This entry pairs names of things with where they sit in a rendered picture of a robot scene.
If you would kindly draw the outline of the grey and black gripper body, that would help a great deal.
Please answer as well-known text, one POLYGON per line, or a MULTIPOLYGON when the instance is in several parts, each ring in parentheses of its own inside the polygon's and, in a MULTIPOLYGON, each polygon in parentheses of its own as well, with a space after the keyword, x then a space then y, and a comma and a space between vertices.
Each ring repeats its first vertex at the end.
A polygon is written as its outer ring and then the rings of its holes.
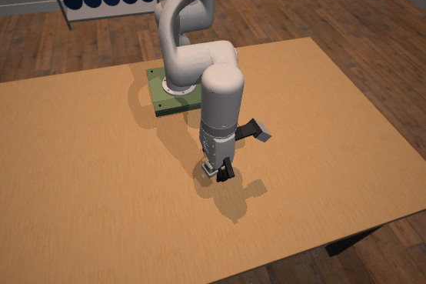
POLYGON ((208 161, 213 169, 219 169, 224 158, 229 157, 232 164, 235 154, 235 131, 226 137, 214 137, 207 134, 200 123, 199 139, 208 161), (207 134, 207 135, 206 135, 207 134))

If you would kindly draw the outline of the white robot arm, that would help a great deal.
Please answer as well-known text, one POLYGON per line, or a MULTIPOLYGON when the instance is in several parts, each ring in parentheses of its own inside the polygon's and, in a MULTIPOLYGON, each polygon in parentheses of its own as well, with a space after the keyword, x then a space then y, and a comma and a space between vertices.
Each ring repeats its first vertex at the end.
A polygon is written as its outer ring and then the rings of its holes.
POLYGON ((215 0, 164 0, 155 6, 155 21, 165 67, 162 87, 173 96, 191 94, 201 84, 201 127, 214 137, 235 130, 235 141, 249 137, 266 142, 271 134, 251 119, 237 127, 245 79, 238 67, 238 53, 229 41, 191 45, 185 35, 208 29, 215 14, 215 0))

